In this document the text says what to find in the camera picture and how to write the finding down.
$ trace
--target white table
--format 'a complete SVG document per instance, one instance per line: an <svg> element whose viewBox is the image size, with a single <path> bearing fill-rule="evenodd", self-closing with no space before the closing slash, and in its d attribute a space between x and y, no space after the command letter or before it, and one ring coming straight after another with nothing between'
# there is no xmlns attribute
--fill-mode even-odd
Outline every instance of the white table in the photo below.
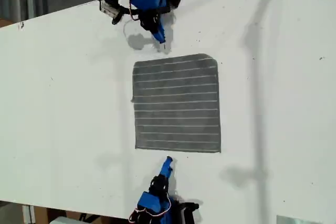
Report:
<svg viewBox="0 0 336 224"><path fill-rule="evenodd" d="M165 53L98 2L0 29L0 200L127 218L171 155L171 190L202 202L202 223L335 223L335 0L174 15ZM196 53L218 62L222 152L135 150L134 63Z"/></svg>

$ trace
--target microfiber cloth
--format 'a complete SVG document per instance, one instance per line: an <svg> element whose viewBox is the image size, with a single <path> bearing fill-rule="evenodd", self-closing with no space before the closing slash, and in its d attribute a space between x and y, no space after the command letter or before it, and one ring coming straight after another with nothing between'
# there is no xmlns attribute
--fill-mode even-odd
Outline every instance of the microfiber cloth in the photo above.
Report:
<svg viewBox="0 0 336 224"><path fill-rule="evenodd" d="M220 152L217 62L205 54L138 61L135 148Z"/></svg>

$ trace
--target white stripe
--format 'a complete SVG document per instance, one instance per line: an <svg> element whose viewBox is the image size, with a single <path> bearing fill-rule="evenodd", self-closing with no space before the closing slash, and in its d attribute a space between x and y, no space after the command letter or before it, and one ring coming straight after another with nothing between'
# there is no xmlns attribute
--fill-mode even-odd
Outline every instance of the white stripe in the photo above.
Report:
<svg viewBox="0 0 336 224"><path fill-rule="evenodd" d="M199 60L185 60L185 61L178 61L178 62L167 62L163 64L155 64L155 65L148 65L148 66L134 66L133 68L147 68L147 67L155 67L155 66L162 66L162 65L171 65L171 64L179 64L179 63L186 63L186 62L195 62L195 61L201 61L201 60L213 60L213 58L204 58Z"/></svg>
<svg viewBox="0 0 336 224"><path fill-rule="evenodd" d="M217 100L185 101L185 102L135 102L134 104L177 104L177 103L199 103L199 102L217 102Z"/></svg>
<svg viewBox="0 0 336 224"><path fill-rule="evenodd" d="M136 127L219 127L219 125L156 125L143 124L136 125Z"/></svg>
<svg viewBox="0 0 336 224"><path fill-rule="evenodd" d="M160 112L160 111L204 111L204 110L218 110L218 109L193 109L193 110L134 110L135 112Z"/></svg>
<svg viewBox="0 0 336 224"><path fill-rule="evenodd" d="M219 133L171 133L171 132L139 132L140 134L164 134L164 135L219 135Z"/></svg>
<svg viewBox="0 0 336 224"><path fill-rule="evenodd" d="M199 144L218 144L218 142L198 142L198 141L179 141L179 140L139 140L146 142L168 142L168 143L199 143Z"/></svg>
<svg viewBox="0 0 336 224"><path fill-rule="evenodd" d="M174 95L188 95L188 94L217 94L217 92L199 92L199 93L181 93L181 94L157 94L157 95L134 95L134 97L170 97Z"/></svg>
<svg viewBox="0 0 336 224"><path fill-rule="evenodd" d="M155 150L168 150L168 151L189 151L189 152L219 152L219 150L196 150L196 149L181 149L181 148L163 148L163 147L147 147L137 146L139 149L155 149Z"/></svg>
<svg viewBox="0 0 336 224"><path fill-rule="evenodd" d="M217 119L218 117L200 117L200 118L135 118L135 119Z"/></svg>
<svg viewBox="0 0 336 224"><path fill-rule="evenodd" d="M159 79L159 80L149 80L149 81L135 81L133 83L139 82L156 82L156 81L174 81L174 80L184 80L184 79L195 79L195 78L205 78L205 77L214 77L215 75L211 76L191 76L191 77L181 77L181 78L172 78L172 79Z"/></svg>
<svg viewBox="0 0 336 224"><path fill-rule="evenodd" d="M143 88L143 89L139 89L139 90L147 90L147 89L174 89L174 88L197 87L197 86L213 86L213 85L218 85L218 84L217 83L207 83L207 84L173 86L173 87Z"/></svg>
<svg viewBox="0 0 336 224"><path fill-rule="evenodd" d="M173 73L173 72L184 72L184 71L192 71L192 70L200 70L200 69L209 69L215 68L216 66L207 67L207 68L189 68L189 69L179 69L179 70L172 70L172 71L161 71L161 72L154 72L154 73L136 73L133 76L144 76L146 74L157 74L157 73Z"/></svg>

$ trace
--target white wire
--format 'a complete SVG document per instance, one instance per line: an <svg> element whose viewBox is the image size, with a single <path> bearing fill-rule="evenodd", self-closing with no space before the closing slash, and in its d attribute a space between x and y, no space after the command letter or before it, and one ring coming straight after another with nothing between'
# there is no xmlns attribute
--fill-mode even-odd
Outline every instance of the white wire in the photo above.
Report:
<svg viewBox="0 0 336 224"><path fill-rule="evenodd" d="M146 213L149 214L149 215L152 216L152 217L159 217L159 216L162 216L162 215L164 215L165 213L167 213L167 212L171 209L171 207L172 207L172 203L171 203L171 201L170 201L170 199L169 199L169 194L168 194L168 193L167 193L167 199L168 199L168 202L169 202L169 207L168 207L168 209L164 210L164 211L163 211L162 213L160 213L160 214L153 215L153 214L151 214L150 212L148 212L146 208L144 208L144 209L142 209L142 210L139 210L139 209L135 208L134 211L135 211L135 212L143 212L143 211L146 211ZM135 223L135 221L132 221L132 220L131 220L132 214L131 214L131 215L129 216L129 218L128 218L128 222L131 223L131 224Z"/></svg>

